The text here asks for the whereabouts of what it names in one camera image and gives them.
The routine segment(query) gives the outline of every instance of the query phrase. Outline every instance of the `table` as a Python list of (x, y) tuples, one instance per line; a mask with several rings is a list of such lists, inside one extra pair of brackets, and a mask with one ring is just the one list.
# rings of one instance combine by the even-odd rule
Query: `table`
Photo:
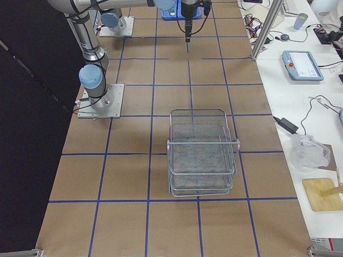
[[(269, 2), (264, 0), (263, 4), (268, 5)], [(306, 0), (297, 0), (296, 4), (300, 12), (309, 15), (304, 26), (297, 31), (293, 28), (296, 18), (285, 17), (285, 20), (272, 30), (288, 34), (292, 40), (302, 41), (306, 36), (305, 28), (319, 22)], [(249, 3), (243, 3), (243, 5), (246, 9), (252, 6)], [(309, 35), (305, 43), (274, 40), (266, 45), (267, 50), (260, 53), (257, 58), (258, 69), (273, 115), (278, 118), (285, 117), (297, 125), (299, 134), (304, 133), (300, 121), (309, 110), (309, 97), (324, 95), (334, 105), (343, 106), (343, 84), (338, 77), (338, 74), (343, 73), (342, 64), (322, 69), (325, 79), (321, 82), (295, 82), (289, 78), (281, 58), (284, 50), (311, 51), (318, 65), (340, 61), (331, 45), (320, 44), (313, 32), (313, 27), (309, 27), (307, 31)], [(280, 33), (272, 32), (271, 34), (280, 36)], [(338, 115), (313, 101), (313, 109), (304, 125), (307, 135), (313, 135), (319, 142), (332, 146), (337, 167), (343, 170), (343, 126)], [(343, 211), (325, 213), (312, 211), (302, 186), (302, 180), (305, 178), (331, 178), (337, 185), (335, 172), (323, 169), (311, 172), (298, 171), (290, 161), (292, 151), (290, 134), (280, 126), (277, 126), (277, 129), (310, 237), (343, 238), (343, 230), (340, 229), (343, 228)]]

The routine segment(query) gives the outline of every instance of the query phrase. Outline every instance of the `metal mounting plate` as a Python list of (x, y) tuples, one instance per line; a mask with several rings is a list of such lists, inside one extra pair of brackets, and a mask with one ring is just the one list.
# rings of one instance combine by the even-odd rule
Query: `metal mounting plate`
[[(78, 118), (89, 119), (89, 118), (120, 118), (120, 113), (122, 111), (123, 95), (124, 95), (124, 84), (111, 84), (108, 85), (108, 93), (113, 95), (112, 105), (104, 112), (98, 113), (92, 107), (86, 107), (80, 109), (77, 116)], [(82, 95), (83, 98), (88, 98), (88, 94), (84, 91)], [(85, 107), (89, 105), (88, 101), (81, 102), (81, 106)]]
[(102, 27), (99, 33), (99, 37), (122, 37), (132, 36), (134, 17), (124, 17), (126, 21), (126, 28), (120, 32), (111, 31), (108, 27)]

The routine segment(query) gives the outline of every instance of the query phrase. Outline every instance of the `metal bracket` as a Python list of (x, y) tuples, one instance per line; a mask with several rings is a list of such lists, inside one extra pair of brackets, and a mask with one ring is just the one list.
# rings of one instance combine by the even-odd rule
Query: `metal bracket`
[(32, 249), (29, 251), (0, 253), (0, 257), (43, 257), (43, 252), (41, 249)]
[(343, 252), (336, 252), (336, 251), (324, 251), (324, 250), (317, 250), (314, 248), (309, 248), (307, 250), (309, 257), (342, 257)]
[[(113, 95), (113, 103), (109, 108), (102, 112), (97, 112), (91, 106), (88, 101), (81, 102), (81, 106), (77, 117), (78, 118), (120, 118), (122, 111), (123, 95), (124, 95), (124, 84), (111, 84), (108, 85), (108, 93)], [(88, 98), (88, 94), (84, 91), (83, 98)]]
[(252, 49), (252, 54), (251, 54), (251, 59), (253, 61), (256, 61), (257, 56), (259, 55), (264, 42), (269, 34), (269, 31), (275, 21), (275, 19), (277, 18), (282, 4), (284, 3), (284, 0), (278, 0), (278, 1), (273, 1), (272, 6), (269, 9), (269, 12), (267, 14), (267, 17), (265, 19), (265, 22), (263, 24), (263, 27), (261, 29), (261, 32), (259, 33), (259, 36), (255, 42), (255, 45)]
[(111, 31), (108, 27), (102, 27), (99, 37), (123, 37), (132, 36), (134, 17), (124, 17), (126, 21), (126, 28), (119, 32)]

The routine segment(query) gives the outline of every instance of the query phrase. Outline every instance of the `wooden board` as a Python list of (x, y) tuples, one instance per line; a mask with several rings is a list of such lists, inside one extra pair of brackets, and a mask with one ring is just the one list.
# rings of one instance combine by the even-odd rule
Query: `wooden board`
[(339, 194), (320, 195), (320, 191), (335, 187), (331, 178), (304, 179), (302, 184), (313, 211), (343, 210), (343, 203)]

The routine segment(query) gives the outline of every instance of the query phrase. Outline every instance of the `wooden stick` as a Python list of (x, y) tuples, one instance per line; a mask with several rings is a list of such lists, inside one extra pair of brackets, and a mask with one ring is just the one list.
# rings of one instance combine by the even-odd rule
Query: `wooden stick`
[(338, 194), (338, 193), (343, 193), (343, 186), (337, 186), (334, 188), (320, 191), (321, 196), (328, 196), (330, 194)]
[(337, 181), (338, 181), (338, 185), (339, 186), (343, 186), (343, 183), (341, 182), (340, 176), (339, 176), (339, 169), (336, 169), (336, 173), (337, 173)]

